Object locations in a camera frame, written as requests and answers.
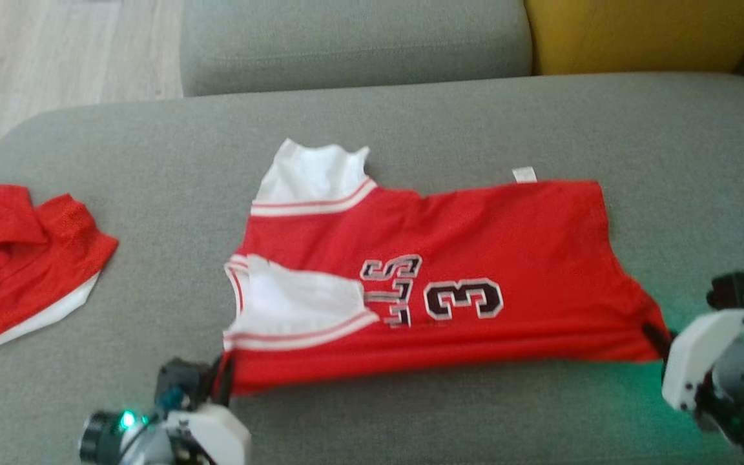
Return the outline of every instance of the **yellow cushion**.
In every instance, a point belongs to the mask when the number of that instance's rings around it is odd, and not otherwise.
[[[730,72],[744,0],[526,0],[540,74]]]

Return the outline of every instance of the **red and white garment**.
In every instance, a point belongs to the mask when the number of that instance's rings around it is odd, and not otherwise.
[[[82,306],[117,244],[70,195],[34,209],[26,188],[0,185],[0,345]]]
[[[620,267],[593,181],[421,197],[364,173],[369,149],[286,141],[225,265],[233,391],[531,358],[646,362],[667,335]]]

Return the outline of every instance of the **black cable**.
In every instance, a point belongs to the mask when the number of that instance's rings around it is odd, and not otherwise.
[[[134,433],[134,435],[132,436],[132,438],[130,438],[128,440],[128,444],[126,444],[125,447],[122,448],[119,451],[119,455],[116,457],[116,464],[115,465],[119,465],[120,463],[122,463],[122,459],[125,458],[125,454],[128,453],[128,451],[130,450],[130,447],[132,445],[134,445],[134,442],[136,442],[137,439],[139,439],[140,436],[142,436],[142,433],[144,433],[145,431],[147,431],[148,428],[150,428],[151,426],[153,426],[153,424],[156,424],[159,421],[160,421],[160,415],[159,414],[153,414],[153,415],[151,415],[150,418],[148,419],[148,423],[144,423],[142,425],[142,428],[139,428],[139,431],[137,431],[136,433]]]

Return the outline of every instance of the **red fabric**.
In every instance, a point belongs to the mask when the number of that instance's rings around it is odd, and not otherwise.
[[[0,334],[83,285],[117,244],[70,195],[33,209],[27,189],[0,185]]]
[[[384,323],[390,304],[368,302],[382,321],[316,347],[236,348],[233,391],[385,371],[532,358],[648,362],[659,354],[644,323],[667,333],[659,306],[617,262],[596,182],[514,183],[420,197],[375,188],[334,214],[250,217],[236,253],[293,270],[360,280],[364,262],[422,257],[408,300],[411,325]],[[431,283],[487,278],[504,307],[479,318],[471,306],[436,320]],[[393,291],[392,280],[361,280]]]

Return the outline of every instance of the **white stripe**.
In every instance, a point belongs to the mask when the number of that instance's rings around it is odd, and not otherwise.
[[[369,192],[372,192],[376,187],[378,187],[378,185],[374,181],[368,182],[358,192],[352,195],[352,197],[346,198],[346,200],[337,203],[311,205],[295,205],[294,203],[290,203],[288,206],[284,205],[281,207],[261,206],[259,203],[256,203],[251,207],[251,214],[253,216],[272,217],[342,212],[351,209],[360,203],[360,201],[366,198],[366,196],[369,195]]]
[[[236,333],[223,333],[222,345],[225,350],[232,350],[233,348],[251,349],[251,350],[289,350],[298,349],[305,347],[314,347],[326,342],[331,342],[342,338],[343,336],[351,335],[355,331],[363,329],[369,326],[369,324],[380,321],[380,318],[375,313],[369,312],[368,314],[358,318],[351,324],[346,326],[338,327],[328,333],[319,333],[318,335],[295,335],[294,338],[290,339],[274,339],[274,340],[263,340],[263,339],[251,339],[251,338],[237,338]]]
[[[11,327],[11,329],[6,330],[4,333],[1,333],[0,345],[19,338],[19,336],[27,335],[27,333],[31,333],[35,330],[41,329],[42,327],[54,324],[62,320],[62,318],[70,315],[75,309],[79,309],[79,307],[85,304],[85,300],[88,300],[88,294],[91,293],[91,289],[93,289],[94,285],[97,283],[98,277],[99,272],[94,274],[91,279],[87,280],[83,285],[74,289],[70,294],[65,295],[65,297],[60,298],[51,304],[50,307],[38,312],[38,314],[33,315],[30,318],[27,318],[27,320],[20,324]]]

